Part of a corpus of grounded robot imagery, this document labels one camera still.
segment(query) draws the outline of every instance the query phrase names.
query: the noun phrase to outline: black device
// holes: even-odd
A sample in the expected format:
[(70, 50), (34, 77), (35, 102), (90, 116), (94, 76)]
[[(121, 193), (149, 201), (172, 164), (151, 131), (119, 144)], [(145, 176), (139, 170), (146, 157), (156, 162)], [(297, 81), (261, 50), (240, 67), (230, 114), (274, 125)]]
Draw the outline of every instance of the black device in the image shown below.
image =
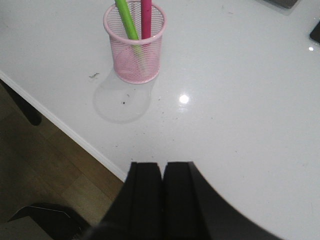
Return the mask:
[(320, 22), (315, 26), (315, 28), (310, 33), (310, 38), (320, 43)]
[(298, 0), (271, 0), (272, 2), (275, 2), (276, 4), (279, 4), (282, 7), (285, 7), (286, 9), (292, 8)]

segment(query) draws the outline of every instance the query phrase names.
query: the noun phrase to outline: dark spot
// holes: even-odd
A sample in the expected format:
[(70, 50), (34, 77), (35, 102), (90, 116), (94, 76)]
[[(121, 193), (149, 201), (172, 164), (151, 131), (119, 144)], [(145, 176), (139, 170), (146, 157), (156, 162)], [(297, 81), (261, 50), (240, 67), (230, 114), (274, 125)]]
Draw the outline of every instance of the dark spot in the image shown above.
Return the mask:
[(94, 79), (97, 75), (99, 75), (99, 72), (96, 72), (95, 74), (93, 74), (92, 76), (89, 76), (89, 78)]

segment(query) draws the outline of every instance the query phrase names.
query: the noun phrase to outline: pen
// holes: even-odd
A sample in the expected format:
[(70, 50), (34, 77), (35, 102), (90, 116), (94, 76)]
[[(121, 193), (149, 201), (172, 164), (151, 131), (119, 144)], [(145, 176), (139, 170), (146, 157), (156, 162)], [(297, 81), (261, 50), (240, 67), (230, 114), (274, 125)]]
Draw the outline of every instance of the pen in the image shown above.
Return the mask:
[(127, 1), (115, 0), (115, 4), (119, 10), (119, 14), (128, 38), (131, 40), (139, 40), (137, 30), (134, 21), (132, 20)]
[(141, 0), (141, 35), (142, 39), (151, 37), (152, 0)]

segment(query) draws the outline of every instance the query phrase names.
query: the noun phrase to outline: pink pen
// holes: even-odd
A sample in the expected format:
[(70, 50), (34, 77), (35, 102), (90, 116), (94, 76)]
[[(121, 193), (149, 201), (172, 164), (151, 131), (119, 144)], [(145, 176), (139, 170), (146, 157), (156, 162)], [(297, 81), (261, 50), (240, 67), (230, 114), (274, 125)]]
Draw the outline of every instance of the pink pen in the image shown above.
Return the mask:
[(151, 37), (151, 0), (141, 0), (141, 34), (142, 39)]

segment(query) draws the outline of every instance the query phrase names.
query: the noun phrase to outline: wooden floor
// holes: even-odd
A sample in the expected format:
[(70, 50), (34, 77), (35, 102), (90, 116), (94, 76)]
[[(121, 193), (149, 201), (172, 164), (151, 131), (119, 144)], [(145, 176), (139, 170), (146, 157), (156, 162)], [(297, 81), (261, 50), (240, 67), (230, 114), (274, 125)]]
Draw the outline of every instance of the wooden floor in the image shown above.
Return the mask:
[(0, 85), (0, 223), (24, 206), (52, 203), (95, 225), (122, 184), (46, 118), (29, 124)]

